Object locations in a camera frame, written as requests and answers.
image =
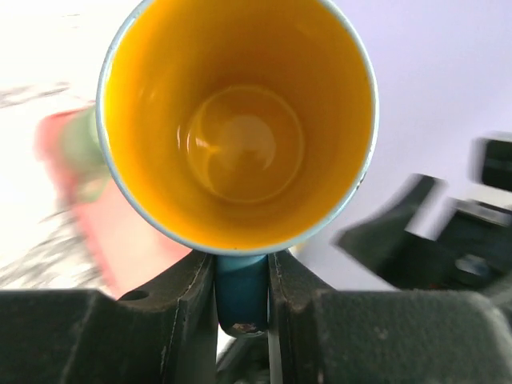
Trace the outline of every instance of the blurred object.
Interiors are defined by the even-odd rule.
[[[99,146],[95,106],[77,112],[63,127],[59,142],[63,160],[78,177],[75,199],[97,200],[110,180],[110,173]]]
[[[151,280],[190,250],[168,239],[140,217],[110,177],[104,189],[102,178],[93,176],[90,180],[99,183],[94,192],[102,190],[94,202],[77,199],[83,188],[88,186],[84,184],[84,174],[97,167],[102,168],[94,148],[94,135],[87,122],[92,118],[91,109],[88,111],[73,110],[45,118],[38,128],[36,150],[45,160],[48,174],[63,201],[70,204],[70,213],[75,217],[108,287],[118,297]],[[84,139],[88,143],[81,147],[79,153],[91,156],[76,157],[72,161],[75,168],[70,167],[69,159],[60,150],[62,142],[59,138],[65,137],[62,136],[64,130],[72,133],[73,139],[86,135],[85,130],[89,131],[89,137]]]
[[[512,142],[481,139],[478,181],[486,186],[512,192]]]
[[[512,143],[480,140],[477,172],[488,186],[509,190]],[[430,192],[422,176],[384,214],[343,231],[336,243],[401,289],[483,290],[512,271],[512,210],[453,200],[451,218],[435,240],[406,231]]]
[[[414,175],[402,188],[406,192],[401,198],[381,214],[344,230],[335,240],[336,245],[378,274],[402,246],[405,229],[438,184],[436,178]]]
[[[216,384],[270,384],[266,335],[234,339],[218,357]]]
[[[53,227],[49,236],[23,257],[0,266],[0,287],[12,290],[76,286],[109,292],[70,212],[63,209],[44,222]]]

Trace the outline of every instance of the black plastic part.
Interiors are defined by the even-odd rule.
[[[92,290],[0,292],[0,382],[214,382],[213,272],[192,252],[117,302]]]
[[[335,244],[376,273],[402,247],[405,229],[440,181],[416,174],[403,188],[406,192],[390,208],[363,223],[344,230]]]
[[[219,270],[218,263],[217,258],[215,292],[222,329],[233,337],[264,334],[268,327],[267,258],[236,270]]]
[[[479,205],[496,212],[512,214],[512,211],[500,207],[482,203]],[[484,257],[497,273],[504,274],[512,270],[510,224],[500,226],[455,211],[437,242],[461,254]]]
[[[269,369],[259,355],[246,382],[512,382],[512,336],[493,305],[505,310],[506,282],[491,301],[344,293],[288,252],[270,255],[268,268]],[[213,272],[211,257],[192,252],[117,302],[88,290],[2,292],[0,382],[230,384],[230,368],[240,374],[254,358],[235,353],[215,377]]]
[[[480,139],[478,146],[482,148],[477,173],[480,182],[512,192],[512,142]]]
[[[428,238],[406,232],[392,258],[376,273],[403,290],[428,290],[440,286],[454,272],[460,253]]]

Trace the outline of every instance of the mug rim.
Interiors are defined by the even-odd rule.
[[[105,93],[105,85],[110,77],[111,65],[114,60],[114,56],[118,51],[119,45],[122,39],[125,36],[125,33],[132,27],[137,18],[146,10],[146,8],[152,4],[155,0],[142,0],[135,8],[131,11],[128,17],[125,19],[123,24],[119,27],[116,32],[112,42],[109,45],[109,48],[106,52],[106,56],[103,60],[102,68],[99,74],[98,80],[98,88],[96,92],[96,126],[98,131],[99,144],[103,152],[103,156],[105,158],[105,162],[109,168],[110,174],[112,175],[112,179],[116,183],[117,187],[120,189],[124,198],[128,201],[128,203],[137,211],[139,215],[144,218],[153,228],[163,233],[165,236],[170,238],[171,240],[178,242],[192,250],[199,250],[201,252],[206,252],[208,254],[216,254],[222,256],[257,256],[264,254],[272,254],[278,252],[280,250],[288,249],[292,246],[295,246],[300,243],[304,243],[308,238],[311,238],[315,234],[317,234],[320,230],[329,225],[346,207],[346,205],[350,202],[352,197],[355,195],[356,191],[360,187],[364,177],[366,176],[366,172],[371,163],[371,159],[374,155],[377,136],[378,136],[378,123],[379,123],[379,115],[380,115],[380,105],[378,100],[378,87],[377,80],[375,77],[374,68],[371,64],[370,57],[364,44],[362,43],[359,34],[356,29],[349,21],[349,19],[344,15],[344,13],[339,9],[339,7],[334,4],[333,0],[316,0],[320,2],[333,16],[336,17],[341,26],[346,30],[346,32],[350,35],[353,42],[355,43],[360,55],[362,56],[363,65],[365,67],[366,76],[368,77],[372,106],[374,108],[372,113],[372,127],[371,127],[371,137],[369,140],[368,147],[366,148],[366,154],[364,157],[364,163],[361,166],[361,169],[358,172],[357,177],[354,179],[352,185],[348,189],[348,191],[343,195],[343,197],[339,200],[339,202],[329,211],[329,213],[318,220],[315,224],[301,232],[299,235],[290,238],[284,242],[271,244],[269,246],[264,246],[261,248],[255,248],[251,250],[236,250],[236,249],[220,249],[210,246],[204,246],[202,244],[198,244],[186,238],[182,238],[178,236],[172,230],[168,230],[162,224],[160,224],[157,220],[155,220],[143,207],[142,205],[135,199],[132,193],[128,190],[128,187],[122,180],[122,176],[118,172],[118,169],[114,163],[113,155],[110,151],[110,144],[108,138],[108,132],[106,130],[105,117],[104,117],[104,93]]]

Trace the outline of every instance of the mug bottom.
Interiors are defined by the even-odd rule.
[[[253,338],[268,327],[268,257],[217,256],[218,322],[229,336]]]
[[[235,203],[272,198],[301,167],[304,137],[294,110],[262,86],[230,86],[205,100],[186,133],[186,162],[210,193]]]

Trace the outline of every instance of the mug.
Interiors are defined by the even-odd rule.
[[[145,0],[97,93],[107,165],[133,208],[216,257],[218,319],[267,326],[267,255],[304,242],[359,187],[378,94],[361,39],[328,0]]]

